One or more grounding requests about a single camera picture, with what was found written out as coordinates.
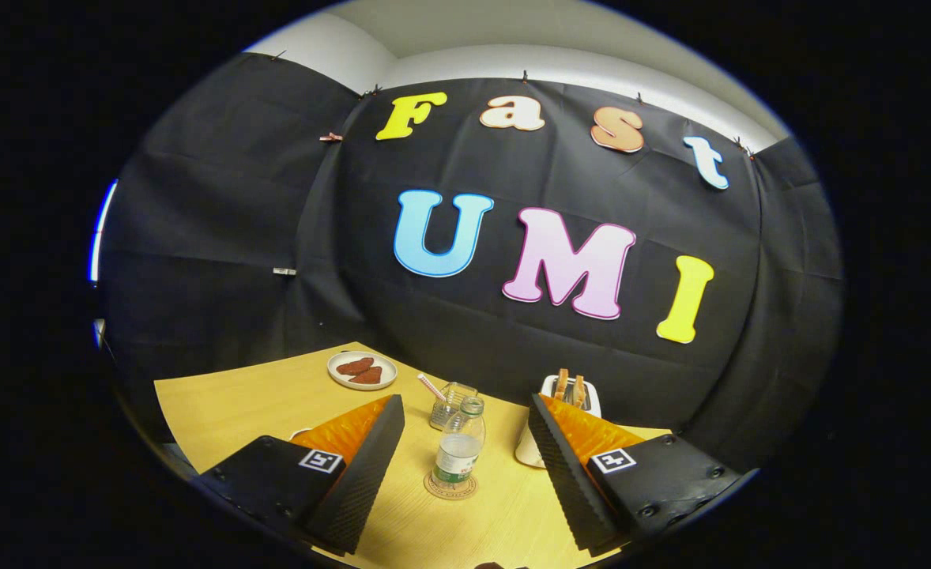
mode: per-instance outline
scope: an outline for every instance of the light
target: light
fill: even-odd
[[[90,258],[89,280],[96,282],[100,275],[100,235],[104,231],[104,221],[107,219],[107,208],[111,206],[111,198],[115,196],[115,188],[118,187],[118,180],[112,181],[111,187],[107,189],[107,198],[104,199],[104,207],[100,210],[100,217],[96,220],[96,233],[93,234],[93,253]]]

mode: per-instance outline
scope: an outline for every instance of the orange letter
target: orange letter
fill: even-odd
[[[492,129],[513,126],[519,130],[538,130],[546,124],[539,119],[539,101],[530,97],[496,97],[487,105],[493,108],[480,115],[480,122]]]
[[[427,115],[430,115],[430,104],[445,104],[447,101],[448,96],[444,93],[399,97],[392,101],[394,109],[392,109],[392,115],[389,116],[389,123],[385,125],[385,129],[375,135],[375,139],[383,141],[404,139],[410,136],[413,133],[413,129],[409,127],[410,119],[413,120],[414,125],[419,125],[427,118]]]
[[[592,126],[592,140],[597,145],[621,152],[639,151],[645,145],[645,137],[638,132],[642,118],[633,111],[603,107],[595,111],[593,119],[596,126]]]

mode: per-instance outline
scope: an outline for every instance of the plate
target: plate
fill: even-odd
[[[382,368],[382,381],[377,382],[375,385],[354,384],[354,382],[349,381],[354,378],[354,375],[343,375],[340,374],[339,371],[336,371],[336,367],[340,367],[342,364],[349,364],[350,361],[357,361],[364,357],[374,357],[375,362],[371,365],[378,365],[378,367]],[[396,381],[396,375],[398,374],[396,371],[396,364],[393,364],[392,360],[387,359],[385,356],[378,356],[378,354],[370,352],[337,353],[329,359],[328,367],[329,375],[332,375],[332,379],[335,379],[339,385],[348,386],[350,389],[355,389],[357,391],[385,389],[392,384],[393,381]]]

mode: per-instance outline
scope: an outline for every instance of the pink straw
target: pink straw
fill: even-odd
[[[420,382],[421,382],[421,384],[423,384],[423,386],[425,386],[425,388],[429,389],[429,390],[430,390],[430,393],[433,393],[433,394],[434,394],[434,397],[437,397],[438,399],[440,399],[441,401],[444,401],[444,402],[447,402],[447,401],[448,401],[447,397],[444,397],[444,395],[441,394],[441,392],[437,391],[436,386],[434,386],[434,384],[432,384],[432,382],[428,381],[428,379],[425,377],[425,375],[419,374],[419,375],[416,377],[416,379],[419,379]]]

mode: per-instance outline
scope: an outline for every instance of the letter m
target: letter m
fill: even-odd
[[[526,208],[518,213],[518,218],[526,225],[526,242],[514,280],[505,282],[502,288],[505,296],[523,303],[542,299],[542,289],[537,284],[542,268],[553,306],[562,305],[585,278],[582,294],[571,303],[575,311],[601,320],[620,317],[616,297],[620,294],[624,260],[635,244],[631,230],[618,224],[600,224],[575,252],[559,213]]]

